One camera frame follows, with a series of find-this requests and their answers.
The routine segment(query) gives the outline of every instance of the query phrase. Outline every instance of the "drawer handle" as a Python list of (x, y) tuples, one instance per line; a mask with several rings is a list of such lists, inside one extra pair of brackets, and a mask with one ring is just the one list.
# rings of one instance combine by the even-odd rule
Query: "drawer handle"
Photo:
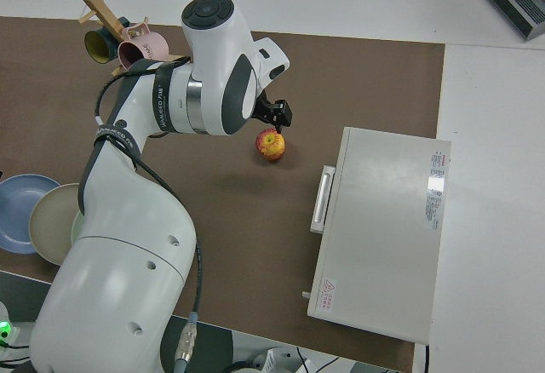
[(310, 231), (312, 232), (317, 232), (319, 234), (324, 232), (325, 215), (330, 200), (334, 174), (334, 166), (324, 166), (318, 188), (318, 195), (316, 196), (316, 203), (314, 204), (313, 220), (310, 225)]

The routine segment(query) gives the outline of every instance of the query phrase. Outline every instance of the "mug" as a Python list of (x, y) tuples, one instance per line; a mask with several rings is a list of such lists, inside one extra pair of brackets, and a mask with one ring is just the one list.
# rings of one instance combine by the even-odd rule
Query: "mug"
[[(136, 30), (140, 35), (131, 37), (129, 32)], [(167, 60), (169, 57), (169, 45), (162, 35), (150, 32), (145, 22), (129, 26), (123, 29), (121, 35), (123, 42), (119, 44), (118, 57), (123, 68), (128, 70), (136, 61)]]
[[(130, 25), (125, 17), (119, 18), (119, 22), (124, 27)], [(104, 26), (87, 32), (84, 42), (89, 56), (100, 64), (106, 64), (118, 57), (119, 42)]]

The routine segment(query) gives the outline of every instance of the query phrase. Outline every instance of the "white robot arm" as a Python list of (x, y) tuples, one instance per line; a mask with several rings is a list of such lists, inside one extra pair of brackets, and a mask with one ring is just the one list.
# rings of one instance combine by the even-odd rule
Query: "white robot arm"
[(253, 41), (231, 0), (194, 0), (182, 27), (194, 62), (135, 63), (99, 129), (80, 182), (82, 237), (32, 333), (39, 373), (163, 373), (159, 346), (192, 264), (195, 230), (181, 203), (137, 175), (127, 155), (139, 156), (159, 131), (232, 135), (249, 118), (290, 125), (287, 103), (271, 105), (263, 90), (288, 59), (270, 39)]

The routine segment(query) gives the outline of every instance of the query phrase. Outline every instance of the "label sticker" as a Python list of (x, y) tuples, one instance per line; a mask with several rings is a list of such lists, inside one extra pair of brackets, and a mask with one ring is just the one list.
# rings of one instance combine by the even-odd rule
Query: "label sticker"
[(337, 291), (337, 281), (331, 278), (322, 278), (322, 289), (320, 290), (319, 310), (330, 313), (333, 309), (333, 300)]
[(444, 153), (435, 152), (427, 178), (426, 225), (433, 230), (439, 230), (443, 218), (446, 159)]

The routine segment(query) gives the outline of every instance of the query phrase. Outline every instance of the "apple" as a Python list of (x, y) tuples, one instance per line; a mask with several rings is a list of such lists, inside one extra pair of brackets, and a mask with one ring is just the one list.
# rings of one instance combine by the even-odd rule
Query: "apple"
[(264, 158), (272, 162), (282, 157), (286, 143), (276, 129), (265, 129), (255, 138), (255, 147)]

